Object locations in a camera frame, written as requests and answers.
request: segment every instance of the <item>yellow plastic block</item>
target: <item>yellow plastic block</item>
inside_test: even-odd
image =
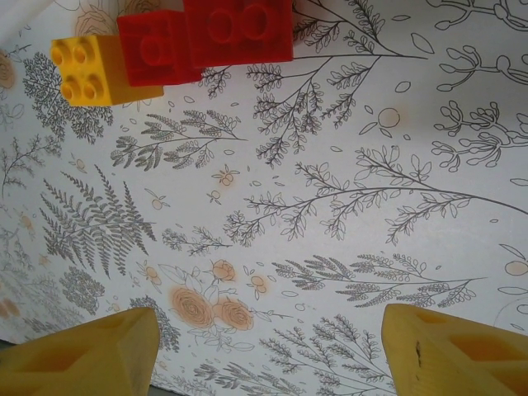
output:
[[[381,337],[399,396],[528,395],[528,337],[404,304]]]
[[[0,352],[2,396],[145,396],[156,313],[131,309]]]
[[[53,40],[51,59],[63,78],[60,91],[71,106],[112,106],[163,95],[163,87],[131,87],[119,36]]]

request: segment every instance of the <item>wallpaper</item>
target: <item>wallpaper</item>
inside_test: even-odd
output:
[[[528,333],[528,5],[297,0],[295,60],[70,107],[57,0],[0,52],[0,338],[131,307],[186,395],[395,394],[387,303]]]

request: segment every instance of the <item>red lego brick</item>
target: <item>red lego brick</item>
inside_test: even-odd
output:
[[[293,60],[291,0],[183,0],[196,67]]]
[[[117,18],[132,87],[177,85],[201,80],[194,68],[183,12],[156,11]]]

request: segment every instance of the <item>orange flower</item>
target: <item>orange flower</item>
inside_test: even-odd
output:
[[[20,316],[20,310],[10,299],[3,299],[3,304],[11,315]]]
[[[4,307],[2,303],[0,303],[0,318],[4,318],[4,319],[9,318],[9,313],[6,307]]]
[[[267,288],[264,285],[264,280],[260,276],[252,276],[251,283],[259,293],[267,292]]]
[[[0,50],[0,87],[11,88],[15,84],[15,71],[11,60]]]
[[[174,291],[172,307],[181,320],[195,328],[208,328],[213,324],[211,304],[194,290],[182,288]]]
[[[248,307],[240,301],[225,300],[222,304],[213,307],[214,314],[225,324],[237,330],[251,330],[253,328],[253,315]]]
[[[125,14],[134,15],[159,9],[159,0],[126,0]]]
[[[225,260],[218,260],[213,265],[213,274],[221,281],[232,281],[234,279],[234,268]]]
[[[106,12],[92,7],[77,19],[75,35],[117,35],[116,20]]]

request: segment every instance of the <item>leaf drawing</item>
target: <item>leaf drawing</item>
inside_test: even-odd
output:
[[[436,87],[440,92],[451,92],[454,88],[466,83],[477,73],[499,73],[514,83],[528,85],[528,70],[512,67],[511,60],[506,55],[499,55],[495,64],[485,64],[482,55],[471,45],[464,45],[462,50],[448,48],[447,56],[460,64],[440,64],[440,68],[448,73],[460,76],[459,81],[443,83]]]
[[[460,0],[427,0],[427,2],[432,7],[451,7],[462,11],[460,16],[456,19],[437,22],[435,28],[439,31],[446,31],[452,26],[459,25],[474,13],[481,16],[493,16],[495,17],[493,18],[494,21],[502,21],[514,31],[528,31],[528,19],[525,19],[522,16],[513,15],[508,3],[505,1],[479,4],[478,7],[474,5],[474,0],[471,0],[470,2]]]
[[[499,200],[434,187],[427,182],[432,170],[431,162],[422,161],[413,154],[408,161],[410,166],[404,169],[398,146],[383,146],[381,150],[360,148],[356,150],[356,154],[359,171],[352,181],[340,180],[328,170],[328,163],[297,163],[296,174],[302,175],[306,179],[306,186],[312,188],[310,197],[292,196],[286,200],[281,193],[272,195],[268,191],[260,197],[245,198],[247,207],[255,211],[255,217],[247,218],[241,210],[235,210],[227,217],[225,233],[233,242],[251,246],[256,237],[265,233],[265,222],[275,227],[280,218],[281,235],[290,241],[302,238],[309,224],[308,218],[318,217],[318,212],[322,209],[320,205],[326,202],[332,217],[319,223],[325,228],[326,234],[342,240],[347,231],[346,221],[349,216],[359,216],[374,208],[380,209],[384,202],[396,200],[400,196],[406,196],[406,205],[398,208],[395,218],[385,220],[389,225],[387,243],[394,245],[398,243],[401,233],[410,235],[414,231],[418,220],[429,220],[434,215],[456,219],[459,210],[466,208],[473,200],[528,215],[528,210]]]
[[[512,178],[510,182],[519,187],[528,187],[528,179]]]
[[[18,186],[26,189],[27,185],[22,181],[20,175],[27,173],[30,177],[35,175],[33,167],[43,167],[45,161],[41,154],[60,157],[60,143],[54,136],[46,136],[42,139],[39,135],[30,139],[27,148],[20,147],[18,139],[15,137],[11,143],[11,150],[6,148],[0,150],[0,169],[3,173],[2,198],[8,186]]]
[[[53,62],[41,52],[33,59],[24,59],[26,76],[22,79],[24,93],[34,99],[33,110],[43,128],[50,128],[59,141],[64,141],[67,123],[79,139],[95,144],[102,137],[104,126],[112,125],[110,107],[70,106],[60,93],[62,78]]]
[[[276,394],[287,396],[300,396],[306,391],[292,384],[285,378],[277,378],[273,374],[261,371],[256,374],[247,367],[230,362],[222,370],[210,364],[202,364],[200,368],[194,369],[195,377],[204,381],[214,381],[223,389],[241,389],[249,396],[264,394]]]
[[[412,43],[416,48],[425,52],[426,54],[434,54],[435,50],[432,48],[431,43],[427,41],[422,35],[418,33],[411,33]]]
[[[277,338],[261,339],[270,361],[285,375],[309,370],[319,381],[317,394],[336,395],[347,389],[357,395],[396,394],[376,335],[354,326],[346,317],[321,318],[313,335],[301,328],[275,329]]]
[[[35,274],[35,265],[21,244],[18,229],[13,232],[0,228],[0,243],[0,283],[4,291],[26,303],[25,314],[33,317],[24,320],[28,328],[36,334],[48,334],[85,322],[78,310],[63,306],[54,274]]]
[[[71,266],[59,282],[64,287],[63,294],[68,301],[85,309],[91,315],[97,313],[98,299],[105,295],[105,287],[94,280],[90,274]]]
[[[131,308],[147,307],[154,310],[159,328],[159,350],[178,353],[180,350],[180,330],[171,325],[167,314],[158,306],[158,303],[147,295],[143,298],[130,299]]]
[[[100,261],[108,277],[113,259],[119,273],[125,275],[125,260],[132,248],[136,246],[148,255],[143,236],[153,241],[156,237],[151,223],[144,221],[136,208],[126,182],[123,181],[125,198],[122,201],[102,170],[95,168],[101,178],[100,195],[94,187],[65,172],[61,173],[77,187],[79,197],[44,179],[48,193],[40,195],[45,203],[40,212],[48,224],[44,227],[46,246],[49,254],[78,261],[82,266],[87,262],[93,270]]]
[[[155,169],[163,161],[172,164],[176,170],[189,167],[204,167],[215,157],[210,146],[220,140],[243,140],[234,134],[240,119],[222,115],[216,111],[183,111],[187,117],[175,121],[162,115],[148,114],[151,121],[141,131],[154,143],[139,144],[134,136],[121,136],[116,141],[116,150],[111,153],[114,167],[129,167],[132,163],[145,172]],[[197,134],[187,133],[187,127],[197,130]]]
[[[274,262],[278,276],[290,279],[302,290],[321,290],[335,282],[336,290],[357,308],[383,304],[392,299],[417,307],[447,308],[476,297],[469,284],[478,279],[439,280],[427,276],[427,264],[394,254],[391,258],[361,254],[358,262],[345,265],[335,258],[313,256],[303,264]]]
[[[184,233],[178,233],[171,229],[163,231],[163,243],[172,250],[180,252],[183,247],[187,247],[189,256],[205,256],[210,254],[211,250],[219,248],[230,248],[233,245],[222,243],[222,238],[214,237],[213,234],[205,227],[194,227],[192,233],[196,237],[187,237]]]
[[[486,167],[496,167],[505,150],[524,148],[528,144],[528,116],[518,113],[519,127],[508,128],[500,121],[501,113],[494,101],[488,108],[479,107],[471,111],[469,116],[456,101],[449,101],[449,105],[443,106],[440,112],[450,123],[435,124],[435,129],[446,131],[450,137],[455,137],[464,127],[477,132],[476,138],[459,139],[460,148],[440,141],[432,143],[434,148],[431,152],[446,157],[440,166],[447,167],[449,172],[457,172],[464,157],[471,166],[483,163]]]
[[[356,92],[379,60],[384,57],[423,59],[399,54],[382,44],[379,34],[385,19],[375,12],[368,0],[347,0],[348,13],[333,9],[333,4],[325,5],[318,0],[307,2],[313,6],[310,13],[294,3],[294,13],[301,18],[294,27],[294,37],[313,48],[314,55],[297,58],[316,60],[313,68],[305,73],[287,73],[279,64],[247,67],[247,78],[254,81],[259,92],[253,117],[262,123],[258,131],[269,136],[267,142],[256,149],[257,158],[270,167],[280,166],[288,153],[303,152],[309,136],[322,130],[324,120],[333,118],[336,128],[349,121],[356,106]],[[318,16],[322,14],[330,17],[322,19]],[[319,55],[337,40],[346,41],[352,52]],[[225,86],[222,73],[226,70],[206,70],[203,85],[209,88],[210,97],[222,91],[217,86]],[[288,80],[293,88],[284,94],[281,87]],[[336,101],[326,106],[321,88],[325,83],[339,93]]]

